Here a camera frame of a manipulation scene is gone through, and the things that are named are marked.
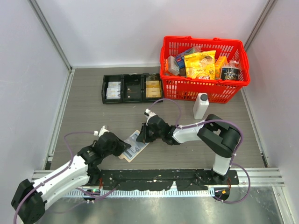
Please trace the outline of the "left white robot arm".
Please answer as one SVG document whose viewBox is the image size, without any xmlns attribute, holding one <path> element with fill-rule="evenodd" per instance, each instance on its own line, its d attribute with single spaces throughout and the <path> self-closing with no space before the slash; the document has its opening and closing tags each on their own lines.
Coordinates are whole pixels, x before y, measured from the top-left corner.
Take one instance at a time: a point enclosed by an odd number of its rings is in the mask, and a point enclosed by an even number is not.
<svg viewBox="0 0 299 224">
<path fill-rule="evenodd" d="M 98 165 L 106 157 L 120 156 L 131 148 L 107 129 L 93 134 L 98 139 L 71 155 L 71 160 L 60 168 L 33 182 L 25 179 L 19 183 L 11 201 L 15 210 L 13 223 L 21 219 L 25 224 L 33 224 L 68 191 L 86 184 L 96 185 L 101 177 Z"/>
</svg>

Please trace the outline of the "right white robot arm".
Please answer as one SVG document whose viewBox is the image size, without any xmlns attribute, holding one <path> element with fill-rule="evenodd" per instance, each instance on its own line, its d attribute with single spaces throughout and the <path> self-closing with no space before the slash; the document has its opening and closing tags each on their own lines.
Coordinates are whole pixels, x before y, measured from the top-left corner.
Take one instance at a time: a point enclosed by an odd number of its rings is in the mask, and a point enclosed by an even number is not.
<svg viewBox="0 0 299 224">
<path fill-rule="evenodd" d="M 148 116 L 147 122 L 142 123 L 136 141 L 152 143 L 157 139 L 171 146 L 189 141 L 204 142 L 215 153 L 211 179 L 216 184 L 222 184 L 228 179 L 228 171 L 243 134 L 233 123 L 214 114 L 208 115 L 201 122 L 186 126 L 171 126 L 157 115 Z"/>
</svg>

